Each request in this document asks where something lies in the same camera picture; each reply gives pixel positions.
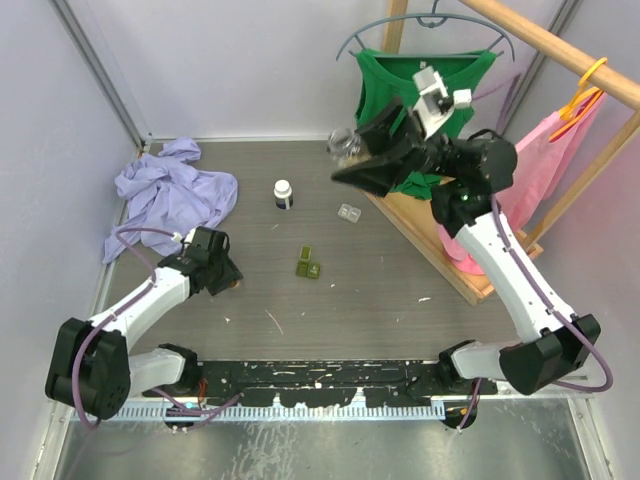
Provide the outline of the clear pill bottle orange cap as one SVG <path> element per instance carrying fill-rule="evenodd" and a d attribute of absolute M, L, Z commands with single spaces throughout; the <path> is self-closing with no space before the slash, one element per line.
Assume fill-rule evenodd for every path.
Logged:
<path fill-rule="evenodd" d="M 343 169 L 371 159 L 361 136 L 352 129 L 333 130 L 327 139 L 327 152 L 337 168 Z"/>

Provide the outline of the green pill organizer box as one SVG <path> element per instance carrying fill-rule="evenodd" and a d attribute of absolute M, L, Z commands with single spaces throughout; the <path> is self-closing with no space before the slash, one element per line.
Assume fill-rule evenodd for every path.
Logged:
<path fill-rule="evenodd" d="M 295 274 L 301 278 L 318 279 L 321 265 L 311 258 L 312 247 L 303 245 L 296 264 Z"/>

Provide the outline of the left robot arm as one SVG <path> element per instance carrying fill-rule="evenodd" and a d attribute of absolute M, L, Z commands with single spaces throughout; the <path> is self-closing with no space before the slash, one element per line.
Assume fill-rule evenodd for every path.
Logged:
<path fill-rule="evenodd" d="M 227 233 L 197 226 L 169 236 L 177 252 L 151 267 L 140 286 L 110 308 L 87 320 L 70 318 L 58 330 L 45 394 L 74 408 L 90 430 L 112 418 L 130 397 L 163 386 L 188 396 L 202 384 L 192 350 L 163 344 L 135 355 L 132 349 L 173 308 L 201 291 L 215 296 L 243 276 L 230 258 Z"/>

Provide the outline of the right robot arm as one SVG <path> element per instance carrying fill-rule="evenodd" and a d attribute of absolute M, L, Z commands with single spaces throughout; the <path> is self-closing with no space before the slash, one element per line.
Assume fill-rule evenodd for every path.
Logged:
<path fill-rule="evenodd" d="M 515 146 L 491 130 L 467 139 L 428 133 L 430 111 L 407 108 L 393 98 L 356 133 L 369 157 L 332 173 L 333 181 L 383 198 L 412 173 L 446 177 L 431 189 L 433 218 L 479 264 L 506 307 L 518 338 L 483 345 L 468 340 L 439 355 L 438 379 L 459 394 L 474 379 L 508 382 L 531 395 L 549 384 L 567 387 L 565 376 L 588 358 L 602 367 L 605 382 L 580 386 L 609 389 L 610 367 L 595 347 L 601 327 L 591 314 L 579 316 L 536 269 L 511 230 L 495 195 L 510 187 L 517 164 Z"/>

